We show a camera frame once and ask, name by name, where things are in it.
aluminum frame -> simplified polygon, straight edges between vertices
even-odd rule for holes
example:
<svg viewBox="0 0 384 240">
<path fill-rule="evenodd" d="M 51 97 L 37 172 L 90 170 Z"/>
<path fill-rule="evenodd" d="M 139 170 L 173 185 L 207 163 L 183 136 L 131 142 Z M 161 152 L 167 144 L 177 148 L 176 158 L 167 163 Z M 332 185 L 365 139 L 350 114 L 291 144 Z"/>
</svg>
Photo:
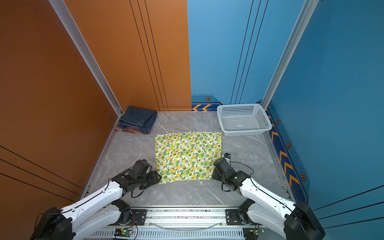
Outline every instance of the aluminum frame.
<svg viewBox="0 0 384 240">
<path fill-rule="evenodd" d="M 264 110 L 268 107 L 269 102 L 272 99 L 273 94 L 276 91 L 277 86 L 285 72 L 285 69 L 288 66 L 289 61 L 297 47 L 297 44 L 300 41 L 301 36 L 304 33 L 305 28 L 307 27 L 308 22 L 313 14 L 314 9 L 316 8 L 319 0 L 306 0 L 303 7 L 301 8 L 299 17 L 296 20 L 295 26 L 289 36 L 288 42 L 285 45 L 283 54 L 281 55 L 280 61 L 277 64 L 275 73 L 272 76 L 271 82 L 268 85 L 268 88 L 263 97 L 261 106 Z"/>
<path fill-rule="evenodd" d="M 111 104 L 113 110 L 120 117 L 123 113 L 123 110 L 117 100 L 115 94 L 113 93 L 111 87 L 109 86 L 107 79 L 100 69 L 95 57 L 93 56 L 91 50 L 89 49 L 83 35 L 81 34 L 79 28 L 77 27 L 71 13 L 69 12 L 65 2 L 63 0 L 49 0 L 53 9 L 55 10 L 60 21 L 63 23 L 68 34 L 72 38 L 73 43 L 76 45 L 80 54 L 82 55 L 84 61 L 91 70 L 93 76 L 95 77 L 97 83 L 102 89 L 103 93 L 107 97 L 109 103 Z"/>
</svg>

black cable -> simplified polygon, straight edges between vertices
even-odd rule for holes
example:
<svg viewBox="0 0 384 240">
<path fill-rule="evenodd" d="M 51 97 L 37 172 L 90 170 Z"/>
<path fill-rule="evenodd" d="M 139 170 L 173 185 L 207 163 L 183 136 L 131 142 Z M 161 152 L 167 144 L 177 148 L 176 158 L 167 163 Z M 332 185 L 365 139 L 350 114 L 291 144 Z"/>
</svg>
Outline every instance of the black cable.
<svg viewBox="0 0 384 240">
<path fill-rule="evenodd" d="M 224 190 L 223 189 L 223 185 L 224 185 L 224 183 L 221 183 L 221 190 L 223 190 L 223 192 L 230 192 L 231 190 L 229 189 L 229 190 Z"/>
<path fill-rule="evenodd" d="M 150 46 L 149 46 L 149 41 L 148 41 L 147 31 L 145 30 L 145 25 L 144 25 L 143 15 L 141 14 L 141 9 L 140 9 L 139 0 L 137 0 L 137 5 L 139 6 L 139 12 L 140 12 L 140 16 L 141 16 L 141 21 L 142 21 L 142 23 L 143 23 L 143 28 L 144 28 L 145 38 L 147 38 L 147 44 L 148 44 L 149 55 L 151 56 L 152 66 L 153 66 L 153 71 L 155 72 L 155 77 L 156 77 L 156 82 L 157 82 L 157 88 L 159 89 L 159 94 L 160 94 L 161 104 L 163 105 L 163 109 L 165 110 L 164 103 L 163 103 L 163 98 L 162 98 L 162 96 L 161 96 L 161 91 L 160 91 L 159 81 L 158 81 L 158 79 L 157 79 L 157 74 L 156 74 L 156 70 L 155 70 L 155 64 L 153 63 L 153 57 L 152 57 L 152 53 L 151 53 L 151 48 L 150 48 Z"/>
<path fill-rule="evenodd" d="M 80 204 L 80 205 L 78 205 L 78 206 L 76 206 L 76 207 L 74 207 L 74 208 L 76 209 L 76 208 L 80 207 L 81 205 L 83 205 L 83 204 L 89 202 L 90 200 L 94 199 L 95 197 L 97 197 L 98 195 L 100 195 L 101 193 L 103 193 L 103 192 L 108 188 L 109 183 L 110 183 L 110 179 L 108 179 L 108 184 L 107 184 L 107 186 L 105 187 L 105 189 L 104 189 L 103 191 L 99 192 L 99 193 L 96 194 L 95 196 L 91 197 L 91 198 L 88 199 L 87 201 L 83 202 L 82 204 Z M 56 213 L 56 214 L 47 214 L 47 213 L 38 214 L 38 215 L 37 215 L 37 218 L 36 218 L 36 221 L 35 221 L 35 227 L 34 227 L 33 230 L 36 230 L 36 224 L 37 224 L 37 220 L 39 219 L 39 215 L 59 215 L 59 214 L 64 214 L 64 213 L 70 212 L 70 211 L 72 211 L 72 210 L 73 210 L 73 208 L 70 209 L 70 210 L 68 210 L 68 211 L 60 212 L 60 213 Z"/>
<path fill-rule="evenodd" d="M 149 20 L 149 13 L 148 13 L 148 8 L 147 8 L 147 2 L 144 0 L 144 3 L 145 3 L 145 8 L 146 8 L 146 10 L 147 10 L 147 16 L 148 16 L 149 27 L 150 27 L 150 29 L 151 29 L 151 35 L 152 35 L 152 40 L 153 40 L 153 46 L 155 47 L 155 54 L 156 54 L 156 58 L 157 58 L 157 65 L 159 66 L 159 72 L 160 72 L 161 83 L 162 83 L 162 85 L 163 85 L 164 97 L 165 97 L 165 99 L 166 99 L 167 109 L 168 109 L 168 111 L 169 111 L 169 108 L 168 108 L 168 102 L 167 102 L 166 90 L 165 90 L 165 88 L 164 88 L 163 77 L 162 77 L 162 75 L 161 75 L 161 69 L 160 69 L 159 57 L 157 56 L 156 45 L 155 45 L 155 39 L 153 38 L 151 21 Z"/>
<path fill-rule="evenodd" d="M 23 168 L 21 168 L 21 167 L 18 167 L 18 166 L 16 166 L 16 165 L 13 165 L 13 164 L 10 163 L 10 162 L 7 162 L 7 161 L 5 161 L 5 160 L 3 160 L 3 159 L 0 159 L 0 160 L 3 161 L 3 162 L 5 162 L 5 163 L 8 163 L 9 165 L 12 165 L 12 166 L 14 166 L 14 167 L 17 167 L 18 169 L 21 169 L 21 170 L 23 170 L 23 171 L 25 171 L 25 172 L 27 172 L 27 173 L 29 173 L 29 174 L 32 174 L 32 175 L 34 175 L 34 176 L 36 176 L 36 177 L 38 177 L 38 178 L 41 178 L 41 179 L 43 179 L 43 180 L 46 180 L 47 182 L 50 182 L 50 183 L 52 183 L 52 184 L 54 184 L 54 185 L 56 185 L 56 186 L 58 186 L 58 187 L 61 187 L 61 188 L 65 189 L 65 190 L 68 190 L 68 191 L 73 192 L 74 194 L 77 194 L 77 195 L 80 196 L 80 194 L 78 194 L 78 193 L 76 193 L 76 192 L 74 192 L 74 191 L 71 191 L 71 190 L 69 190 L 69 189 L 66 189 L 65 187 L 62 187 L 62 186 L 60 186 L 60 185 L 58 185 L 58 184 L 56 184 L 56 183 L 54 183 L 54 182 L 51 182 L 51 181 L 49 181 L 49 180 L 47 180 L 47 179 L 45 179 L 45 178 L 43 178 L 43 177 L 40 177 L 40 176 L 38 176 L 38 175 L 36 175 L 36 174 L 34 174 L 34 173 L 31 173 L 31 172 L 29 172 L 29 171 L 27 171 L 27 170 L 25 170 L 25 169 L 23 169 Z"/>
<path fill-rule="evenodd" d="M 254 184 L 254 182 L 252 181 L 252 174 L 254 174 L 255 171 L 254 171 L 250 166 L 245 165 L 244 163 L 240 163 L 240 162 L 234 162 L 234 163 L 239 163 L 239 164 L 244 165 L 244 166 L 246 166 L 246 167 L 248 167 L 249 169 L 252 170 L 252 173 L 249 175 L 249 178 L 251 179 L 252 184 L 256 187 L 256 184 Z M 301 228 L 302 228 L 303 231 L 304 231 L 305 237 L 306 237 L 307 239 L 309 239 L 308 236 L 307 236 L 307 233 L 306 233 L 305 230 L 304 230 L 303 225 L 301 224 L 301 222 L 300 222 L 300 220 L 299 220 L 299 218 L 296 216 L 296 214 L 295 214 L 295 213 L 294 213 L 288 206 L 284 205 L 284 203 L 282 203 L 281 201 L 279 201 L 279 200 L 276 199 L 275 197 L 269 195 L 268 193 L 266 193 L 265 191 L 261 190 L 260 188 L 257 188 L 257 190 L 262 191 L 263 193 L 265 193 L 265 194 L 268 195 L 269 197 L 275 199 L 277 202 L 279 202 L 281 205 L 283 205 L 283 207 L 286 207 L 289 211 L 291 211 L 291 212 L 293 213 L 293 215 L 296 217 L 297 221 L 300 223 L 300 226 L 301 226 Z"/>
<path fill-rule="evenodd" d="M 58 194 L 56 194 L 56 193 L 47 191 L 47 190 L 42 189 L 42 188 L 39 188 L 39 187 L 36 187 L 35 185 L 29 184 L 29 183 L 27 183 L 27 182 L 23 182 L 23 181 L 18 180 L 18 179 L 14 178 L 14 177 L 8 176 L 8 175 L 6 175 L 6 174 L 4 174 L 4 173 L 0 173 L 0 175 L 3 175 L 3 176 L 5 176 L 5 177 L 9 177 L 9 178 L 11 178 L 11 179 L 13 179 L 13 180 L 22 182 L 22 183 L 24 183 L 24 184 L 26 184 L 26 185 L 29 185 L 29 186 L 31 186 L 31 187 L 35 187 L 35 188 L 37 188 L 37 189 L 43 190 L 44 192 L 49 192 L 49 193 L 51 193 L 51 194 L 53 194 L 53 195 L 56 195 L 56 196 L 58 196 L 58 197 L 62 197 L 62 198 L 64 198 L 64 199 L 66 199 L 66 200 L 69 200 L 69 201 L 71 201 L 71 202 L 74 202 L 74 200 L 72 200 L 72 199 L 68 199 L 68 198 L 63 197 L 63 196 L 60 196 L 60 195 L 58 195 Z"/>
<path fill-rule="evenodd" d="M 359 207 L 359 208 L 348 210 L 348 211 L 341 212 L 341 213 L 338 213 L 338 214 L 333 214 L 333 215 L 330 215 L 330 216 L 327 216 L 327 217 L 322 217 L 322 218 L 319 218 L 319 220 L 325 219 L 325 218 L 328 218 L 328 217 L 337 216 L 337 215 L 344 214 L 344 213 L 347 213 L 347 212 L 356 211 L 356 210 L 359 210 L 359 209 L 364 209 L 366 207 L 371 207 L 371 206 L 379 205 L 379 204 L 382 204 L 382 203 L 384 203 L 384 202 L 378 202 L 378 203 L 375 203 L 375 204 L 367 205 L 367 206 L 364 206 L 364 207 Z"/>
<path fill-rule="evenodd" d="M 156 90 L 155 90 L 155 84 L 153 83 L 152 75 L 151 75 L 151 71 L 149 70 L 149 65 L 148 65 L 147 57 L 146 57 L 146 55 L 145 55 L 145 51 L 144 51 L 144 45 L 143 45 L 143 42 L 141 41 L 141 36 L 140 36 L 140 32 L 139 32 L 139 27 L 137 26 L 136 17 L 135 17 L 135 13 L 133 12 L 133 7 L 132 7 L 131 0 L 129 0 L 129 4 L 131 5 L 132 14 L 133 14 L 133 19 L 135 20 L 135 23 L 136 23 L 137 33 L 139 34 L 139 39 L 140 39 L 140 42 L 141 42 L 141 47 L 143 48 L 144 58 L 145 58 L 145 61 L 146 61 L 146 63 L 147 63 L 149 76 L 151 77 L 152 87 L 153 87 L 153 91 L 155 92 L 155 97 L 156 97 L 156 101 L 157 101 L 157 106 L 159 107 L 159 110 L 160 110 L 159 100 L 157 99 Z"/>
<path fill-rule="evenodd" d="M 361 195 L 361 194 L 364 194 L 364 193 L 367 193 L 367 192 L 370 192 L 370 191 L 373 191 L 373 190 L 379 189 L 379 188 L 381 188 L 381 187 L 384 187 L 384 185 L 381 185 L 381 186 L 378 186 L 378 187 L 372 188 L 372 189 L 370 189 L 370 190 L 367 190 L 367 191 L 365 191 L 365 192 L 362 192 L 362 193 L 359 193 L 359 194 L 356 194 L 356 195 L 353 195 L 353 196 L 350 196 L 350 197 L 347 197 L 347 198 L 341 199 L 341 200 L 339 200 L 339 201 L 337 201 L 337 202 L 333 202 L 333 203 L 331 203 L 331 204 L 328 204 L 328 205 L 325 205 L 325 206 L 322 206 L 322 207 L 316 208 L 314 211 L 316 211 L 316 210 L 319 210 L 319 209 L 322 209 L 323 207 L 328 207 L 328 206 L 330 206 L 330 205 L 332 205 L 332 204 L 336 204 L 336 203 L 338 203 L 338 202 L 342 202 L 342 201 L 344 201 L 344 200 L 347 200 L 347 199 L 350 199 L 350 198 L 356 197 L 356 196 L 358 196 L 358 195 Z"/>
<path fill-rule="evenodd" d="M 235 83 L 233 84 L 232 97 L 231 97 L 231 102 L 230 102 L 230 104 L 232 104 L 233 93 L 235 92 L 236 79 L 237 79 L 237 74 L 239 73 L 241 56 L 243 55 L 243 49 L 244 49 L 244 43 L 245 43 L 245 37 L 247 36 L 248 24 L 249 24 L 249 19 L 251 18 L 251 12 L 252 12 L 253 1 L 254 1 L 254 0 L 252 0 L 251 10 L 249 11 L 249 17 L 248 17 L 247 28 L 245 29 L 245 35 L 244 35 L 244 40 L 243 40 L 243 46 L 242 46 L 242 48 L 241 48 L 240 59 L 239 59 L 239 65 L 237 66 L 237 72 L 236 72 L 236 77 L 235 77 Z"/>
<path fill-rule="evenodd" d="M 327 228 L 333 228 L 333 227 L 339 227 L 339 226 L 345 226 L 345 225 L 350 225 L 350 224 L 355 224 L 355 223 L 361 223 L 361 222 L 369 222 L 369 221 L 378 220 L 378 219 L 383 219 L 383 218 L 384 218 L 384 217 L 371 218 L 371 219 L 367 219 L 367 220 L 363 220 L 363 221 L 350 222 L 350 223 L 340 224 L 340 225 L 336 225 L 336 226 L 325 227 L 324 229 L 327 229 Z"/>
<path fill-rule="evenodd" d="M 261 30 L 261 28 L 262 28 L 262 24 L 263 24 L 263 20 L 264 20 L 264 16 L 265 16 L 266 7 L 268 6 L 268 2 L 269 2 L 269 0 L 267 0 L 266 5 L 265 5 L 265 10 L 264 10 L 264 14 L 263 14 L 262 22 L 261 22 L 260 27 L 259 27 L 259 33 L 257 34 L 257 38 L 256 38 L 256 42 L 255 42 L 255 47 L 253 48 L 253 53 L 252 53 L 251 61 L 249 62 L 248 72 L 247 72 L 247 76 L 245 77 L 245 81 L 244 81 L 244 85 L 243 85 L 243 91 L 241 92 L 241 96 L 240 96 L 239 104 L 240 104 L 240 102 L 241 102 L 241 98 L 242 98 L 242 96 L 243 96 L 243 92 L 244 92 L 245 84 L 246 84 L 246 82 L 247 82 L 247 78 L 248 78 L 249 69 L 251 68 L 251 63 L 252 63 L 252 59 L 253 59 L 253 54 L 255 53 L 255 48 L 256 48 L 257 40 L 259 39 L 259 34 L 260 34 L 260 30 Z"/>
<path fill-rule="evenodd" d="M 9 150 L 9 149 L 7 149 L 7 148 L 5 148 L 5 147 L 3 147 L 3 146 L 0 146 L 0 147 L 2 147 L 2 148 L 4 148 L 5 150 L 7 150 L 7 151 L 9 151 L 9 152 L 11 152 L 11 153 L 13 153 L 13 154 L 15 154 L 15 155 L 18 156 L 18 157 L 21 157 L 22 159 L 24 159 L 24 160 L 26 160 L 26 161 L 28 161 L 28 162 L 30 162 L 30 163 L 32 163 L 32 164 L 34 164 L 34 165 L 40 167 L 40 168 L 46 170 L 47 172 L 50 172 L 50 173 L 52 173 L 53 175 L 55 175 L 55 176 L 57 176 L 57 177 L 59 177 L 59 178 L 65 180 L 65 181 L 67 181 L 67 182 L 69 182 L 69 183 L 72 183 L 73 185 L 77 186 L 77 185 L 74 184 L 73 182 L 70 182 L 70 181 L 66 180 L 65 178 L 63 178 L 63 177 L 60 177 L 59 175 L 54 174 L 53 172 L 49 171 L 48 169 L 43 168 L 42 166 L 40 166 L 40 165 L 38 165 L 38 164 L 36 164 L 36 163 L 34 163 L 34 162 L 32 162 L 32 161 L 26 159 L 25 157 L 22 157 L 22 156 L 20 156 L 19 154 L 15 153 L 15 152 L 12 152 L 11 150 Z"/>
<path fill-rule="evenodd" d="M 122 172 L 121 172 L 121 173 L 119 173 L 118 175 L 120 175 L 120 174 L 125 174 L 125 173 L 129 172 L 129 170 L 130 170 L 131 168 L 133 168 L 133 166 L 132 166 L 132 167 L 129 167 L 129 168 L 127 168 L 126 170 L 122 171 Z"/>
<path fill-rule="evenodd" d="M 137 238 L 137 235 L 139 234 L 139 228 L 137 227 L 137 225 L 135 226 L 136 226 L 137 233 L 136 233 L 136 237 L 133 240 L 135 240 Z"/>
<path fill-rule="evenodd" d="M 260 5 L 261 5 L 261 3 L 262 3 L 262 1 L 260 0 L 259 8 L 257 9 L 257 13 L 256 13 L 255 23 L 253 24 L 253 29 L 252 29 L 252 34 L 251 34 L 251 40 L 249 40 L 249 45 L 248 45 L 247 54 L 245 55 L 245 61 L 244 61 L 243 71 L 242 71 L 242 73 L 241 73 L 241 77 L 240 77 L 239 88 L 237 89 L 237 94 L 236 94 L 235 104 L 236 104 L 236 101 L 237 101 L 237 96 L 238 96 L 238 94 L 239 94 L 239 90 L 240 90 L 240 86 L 241 86 L 241 80 L 242 80 L 242 78 L 243 78 L 243 74 L 244 74 L 245 64 L 247 63 L 247 58 L 248 58 L 249 48 L 250 48 L 250 46 L 251 46 L 252 37 L 253 37 L 253 32 L 254 32 L 254 30 L 255 30 L 256 20 L 257 20 L 257 16 L 259 15 L 259 10 L 260 10 Z"/>
<path fill-rule="evenodd" d="M 141 194 L 143 194 L 144 190 L 145 190 L 145 189 L 143 189 L 143 191 L 141 191 L 141 193 L 140 193 L 139 195 L 135 196 L 135 197 L 139 197 Z"/>
</svg>

lemon print cloth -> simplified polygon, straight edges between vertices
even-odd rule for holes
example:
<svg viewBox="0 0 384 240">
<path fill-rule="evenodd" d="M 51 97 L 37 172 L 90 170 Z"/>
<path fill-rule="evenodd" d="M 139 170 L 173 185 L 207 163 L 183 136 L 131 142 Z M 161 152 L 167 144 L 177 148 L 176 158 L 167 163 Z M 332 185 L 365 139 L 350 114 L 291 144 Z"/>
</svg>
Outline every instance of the lemon print cloth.
<svg viewBox="0 0 384 240">
<path fill-rule="evenodd" d="M 155 135 L 156 169 L 162 177 L 159 184 L 211 179 L 221 146 L 221 132 Z"/>
</svg>

perforated basket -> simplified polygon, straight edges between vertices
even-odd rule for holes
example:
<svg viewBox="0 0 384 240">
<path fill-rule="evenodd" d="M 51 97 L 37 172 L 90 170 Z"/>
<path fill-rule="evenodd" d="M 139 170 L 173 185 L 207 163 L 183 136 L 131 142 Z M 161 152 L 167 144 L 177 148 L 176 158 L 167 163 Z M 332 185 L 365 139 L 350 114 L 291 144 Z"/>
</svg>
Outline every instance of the perforated basket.
<svg viewBox="0 0 384 240">
<path fill-rule="evenodd" d="M 260 104 L 231 104 L 217 107 L 220 127 L 226 137 L 259 135 L 272 129 Z"/>
</svg>

robotic arm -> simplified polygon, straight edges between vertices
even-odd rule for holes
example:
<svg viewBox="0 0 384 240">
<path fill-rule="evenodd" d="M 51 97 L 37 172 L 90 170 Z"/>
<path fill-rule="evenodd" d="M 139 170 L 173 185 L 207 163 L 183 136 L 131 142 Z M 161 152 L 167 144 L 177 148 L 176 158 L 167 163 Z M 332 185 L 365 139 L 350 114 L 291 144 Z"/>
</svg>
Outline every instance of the robotic arm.
<svg viewBox="0 0 384 240">
<path fill-rule="evenodd" d="M 307 204 L 296 204 L 279 197 L 248 174 L 236 172 L 227 162 L 230 155 L 224 156 L 214 162 L 212 178 L 248 198 L 238 209 L 243 224 L 264 225 L 287 240 L 324 238 L 325 231 Z M 55 207 L 48 209 L 30 240 L 82 240 L 106 225 L 117 221 L 128 222 L 131 219 L 131 207 L 119 198 L 128 192 L 132 196 L 137 187 L 144 191 L 160 179 L 161 176 L 152 171 L 146 160 L 138 160 L 133 167 L 113 177 L 105 186 L 80 201 L 60 210 Z"/>
<path fill-rule="evenodd" d="M 306 203 L 283 199 L 261 186 L 248 174 L 236 172 L 227 162 L 229 154 L 214 162 L 213 179 L 248 199 L 239 207 L 243 224 L 262 224 L 287 240 L 321 240 L 325 231 Z"/>
<path fill-rule="evenodd" d="M 151 169 L 146 160 L 138 160 L 133 167 L 80 201 L 60 210 L 55 207 L 48 209 L 30 240 L 81 240 L 118 220 L 128 221 L 132 214 L 131 207 L 119 198 L 128 192 L 132 195 L 137 187 L 144 191 L 158 183 L 161 176 Z"/>
</svg>

